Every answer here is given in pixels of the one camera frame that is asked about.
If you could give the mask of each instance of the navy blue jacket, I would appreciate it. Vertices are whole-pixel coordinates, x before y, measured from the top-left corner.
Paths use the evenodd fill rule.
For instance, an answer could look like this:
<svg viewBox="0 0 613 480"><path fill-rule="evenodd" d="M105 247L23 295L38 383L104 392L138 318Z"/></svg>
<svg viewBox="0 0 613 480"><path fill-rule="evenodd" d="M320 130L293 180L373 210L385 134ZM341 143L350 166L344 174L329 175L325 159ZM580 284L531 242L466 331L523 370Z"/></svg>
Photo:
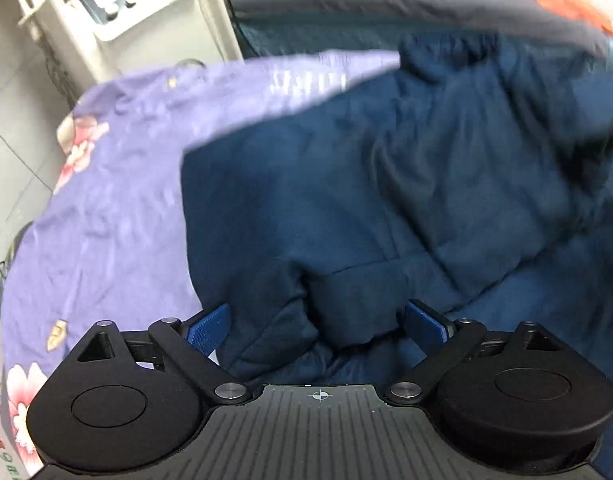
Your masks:
<svg viewBox="0 0 613 480"><path fill-rule="evenodd" d="M222 366L387 383L421 358L398 324L416 298L541 321L613 379L613 77L589 64L414 37L400 70L188 153L190 276L232 307Z"/></svg>

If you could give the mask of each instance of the orange cloth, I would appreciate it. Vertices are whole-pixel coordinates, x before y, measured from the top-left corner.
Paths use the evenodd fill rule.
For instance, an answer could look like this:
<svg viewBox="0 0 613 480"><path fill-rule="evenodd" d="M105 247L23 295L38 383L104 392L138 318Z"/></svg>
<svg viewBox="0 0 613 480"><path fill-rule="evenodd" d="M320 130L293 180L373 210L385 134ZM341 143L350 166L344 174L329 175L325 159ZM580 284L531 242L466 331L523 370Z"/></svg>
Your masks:
<svg viewBox="0 0 613 480"><path fill-rule="evenodd" d="M569 20L582 20L613 36L613 23L588 0L536 0L544 9Z"/></svg>

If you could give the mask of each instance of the circular black pad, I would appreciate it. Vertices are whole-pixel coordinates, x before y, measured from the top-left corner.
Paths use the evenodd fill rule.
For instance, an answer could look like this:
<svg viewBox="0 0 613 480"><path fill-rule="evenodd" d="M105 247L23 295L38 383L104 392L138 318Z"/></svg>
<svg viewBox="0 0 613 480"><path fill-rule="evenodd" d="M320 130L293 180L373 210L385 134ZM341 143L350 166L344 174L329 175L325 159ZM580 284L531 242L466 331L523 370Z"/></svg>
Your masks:
<svg viewBox="0 0 613 480"><path fill-rule="evenodd" d="M511 368L497 374L495 385L503 394L529 402L555 400L571 390L566 377L538 368Z"/></svg>
<svg viewBox="0 0 613 480"><path fill-rule="evenodd" d="M200 402L174 374L101 360L56 370L29 410L41 457L76 471L114 473L177 451L200 425Z"/></svg>
<svg viewBox="0 0 613 480"><path fill-rule="evenodd" d="M133 422L146 409L146 397L129 386L98 386L74 400L71 411L93 428L116 428Z"/></svg>
<svg viewBox="0 0 613 480"><path fill-rule="evenodd" d="M505 349L475 358L441 380L447 438L479 458L547 460L585 449L613 415L613 385L568 348Z"/></svg>

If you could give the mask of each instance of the purple floral blanket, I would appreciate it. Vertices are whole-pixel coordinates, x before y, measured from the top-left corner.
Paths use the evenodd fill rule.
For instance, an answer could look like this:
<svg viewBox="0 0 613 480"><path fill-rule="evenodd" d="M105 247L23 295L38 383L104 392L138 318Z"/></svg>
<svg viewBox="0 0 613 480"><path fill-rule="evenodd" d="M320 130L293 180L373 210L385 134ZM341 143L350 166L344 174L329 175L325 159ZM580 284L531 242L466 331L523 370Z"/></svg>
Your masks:
<svg viewBox="0 0 613 480"><path fill-rule="evenodd" d="M5 406L29 473L42 463L27 406L93 323L144 330L202 309L187 267L183 152L398 65L396 52L332 51L157 70L83 96L54 196L24 235L2 298Z"/></svg>

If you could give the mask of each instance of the crosshair symbol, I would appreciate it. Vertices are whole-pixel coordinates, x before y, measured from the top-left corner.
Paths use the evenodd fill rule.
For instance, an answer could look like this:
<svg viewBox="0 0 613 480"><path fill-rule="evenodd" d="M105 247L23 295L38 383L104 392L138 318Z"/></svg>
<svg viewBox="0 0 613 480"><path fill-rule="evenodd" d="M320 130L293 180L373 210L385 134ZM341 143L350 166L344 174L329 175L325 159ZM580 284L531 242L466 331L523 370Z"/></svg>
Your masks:
<svg viewBox="0 0 613 480"><path fill-rule="evenodd" d="M322 390L319 390L319 391L315 392L311 397L313 397L315 400L320 400L320 402L321 402L323 400L328 399L331 396L328 393L323 392Z"/></svg>

